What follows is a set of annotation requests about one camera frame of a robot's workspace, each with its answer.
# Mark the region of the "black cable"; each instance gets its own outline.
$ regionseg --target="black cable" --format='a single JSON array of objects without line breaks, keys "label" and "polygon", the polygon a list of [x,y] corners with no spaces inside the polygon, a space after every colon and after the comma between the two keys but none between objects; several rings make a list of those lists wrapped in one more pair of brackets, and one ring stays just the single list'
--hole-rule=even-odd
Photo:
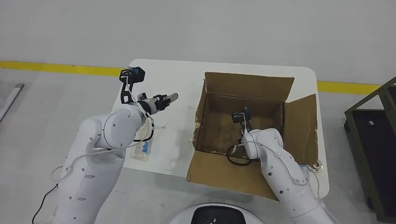
[{"label": "black cable", "polygon": [[144,140],[134,140],[134,142],[146,142],[146,141],[148,141],[148,140],[150,140],[151,138],[153,138],[153,136],[154,136],[154,124],[152,124],[151,125],[152,126],[152,130],[151,130],[151,134],[150,134],[150,137],[149,138],[146,138],[146,139],[144,139]]},{"label": "black cable", "polygon": [[41,208],[43,207],[43,204],[44,204],[44,201],[45,201],[45,197],[47,197],[47,195],[48,195],[49,193],[51,193],[53,190],[55,190],[55,188],[57,188],[57,186],[58,186],[58,184],[56,184],[55,187],[52,188],[52,190],[48,191],[48,192],[44,195],[43,201],[41,202],[41,205],[40,205],[40,208],[38,208],[37,212],[35,213],[35,215],[34,215],[33,218],[32,218],[32,224],[35,224],[36,215],[40,212]]},{"label": "black cable", "polygon": [[230,158],[230,154],[231,154],[231,151],[234,149],[234,146],[231,146],[231,147],[229,147],[228,149],[227,149],[227,153],[225,154],[225,156],[227,157],[227,160],[229,161],[229,162],[231,162],[232,164],[234,164],[234,165],[237,165],[237,166],[247,166],[247,165],[249,165],[250,163],[252,163],[252,160],[248,160],[246,163],[239,163],[239,162],[235,162],[235,161],[233,161],[231,158]]}]

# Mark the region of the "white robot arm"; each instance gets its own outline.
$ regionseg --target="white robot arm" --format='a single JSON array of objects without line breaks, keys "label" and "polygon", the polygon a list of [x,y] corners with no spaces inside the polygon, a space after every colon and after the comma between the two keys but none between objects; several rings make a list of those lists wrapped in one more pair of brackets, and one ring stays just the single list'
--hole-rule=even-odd
[{"label": "white robot arm", "polygon": [[245,131],[242,144],[250,159],[260,159],[265,180],[295,224],[334,224],[276,129]]},{"label": "white robot arm", "polygon": [[[125,104],[114,113],[88,118],[79,127],[62,167],[58,183],[59,203],[51,223],[94,224],[100,208],[118,180],[126,148],[138,143],[134,140],[136,132],[146,118],[152,120],[151,114],[164,110],[178,98],[177,93],[157,95],[151,99],[143,94],[136,101],[131,94],[132,84],[142,81],[144,71],[132,68],[126,72],[129,76],[124,78],[123,90],[126,87],[129,89],[128,104],[121,99]],[[146,135],[150,137],[146,140],[153,136],[152,122],[151,126],[151,134]]]}]

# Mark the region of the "yellow stripe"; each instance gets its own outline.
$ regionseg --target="yellow stripe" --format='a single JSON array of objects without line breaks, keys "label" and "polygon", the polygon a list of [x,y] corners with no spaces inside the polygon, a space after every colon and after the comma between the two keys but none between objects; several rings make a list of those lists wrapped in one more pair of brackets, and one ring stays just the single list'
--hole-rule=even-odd
[{"label": "yellow stripe", "polygon": [[320,92],[332,92],[332,93],[369,95],[373,91],[377,90],[379,87],[380,85],[348,83],[348,82],[331,82],[331,81],[317,82],[317,89]]},{"label": "yellow stripe", "polygon": [[75,66],[53,63],[0,61],[0,69],[17,69],[28,71],[43,71],[66,74],[89,74],[102,76],[119,76],[121,68],[118,67],[93,67]]},{"label": "yellow stripe", "polygon": [[[66,74],[87,74],[102,76],[119,76],[123,69],[120,67],[94,67],[94,66],[74,66],[53,63],[38,62],[17,62],[0,61],[0,69],[17,69],[26,71],[42,71]],[[320,92],[349,93],[368,95],[375,91],[380,85],[318,81],[317,88]]]}]

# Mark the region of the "open cardboard box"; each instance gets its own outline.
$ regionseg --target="open cardboard box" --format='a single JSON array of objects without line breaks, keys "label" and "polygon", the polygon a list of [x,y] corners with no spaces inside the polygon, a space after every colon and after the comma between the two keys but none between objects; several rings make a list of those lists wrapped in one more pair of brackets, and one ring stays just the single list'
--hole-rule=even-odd
[{"label": "open cardboard box", "polygon": [[[287,103],[293,82],[292,77],[206,72],[196,111],[196,151],[188,181],[277,200],[261,173],[259,161],[237,166],[225,156],[241,138],[241,126],[233,123],[231,113],[245,106],[251,111],[254,129],[278,129],[284,148],[297,163],[317,163],[316,96]],[[243,147],[232,156],[241,163],[248,157]]]}]

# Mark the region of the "plastic bottle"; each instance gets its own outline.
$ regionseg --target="plastic bottle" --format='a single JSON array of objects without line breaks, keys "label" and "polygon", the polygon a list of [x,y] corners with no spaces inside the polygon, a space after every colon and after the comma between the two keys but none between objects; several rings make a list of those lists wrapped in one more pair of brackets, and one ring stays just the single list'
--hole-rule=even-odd
[{"label": "plastic bottle", "polygon": [[[142,140],[145,139],[146,137],[149,136],[148,134],[149,131],[149,122],[146,120],[146,122],[143,124],[143,126],[139,129],[135,136],[135,140]],[[149,156],[147,155],[147,152],[149,150],[149,143],[152,141],[152,138],[150,140],[147,140],[145,142],[141,142],[135,146],[135,150],[133,153],[131,153],[132,158],[136,160],[147,160]]]}]

